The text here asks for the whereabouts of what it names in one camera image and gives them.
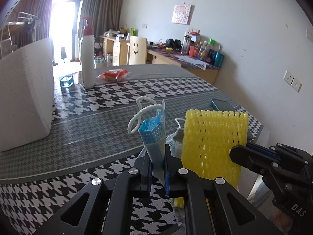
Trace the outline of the person's right hand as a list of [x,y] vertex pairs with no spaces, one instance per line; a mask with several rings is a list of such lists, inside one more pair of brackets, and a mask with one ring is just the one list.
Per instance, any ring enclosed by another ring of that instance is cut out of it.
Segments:
[[283,233],[288,234],[292,228],[293,220],[281,210],[276,209],[272,215],[272,223]]

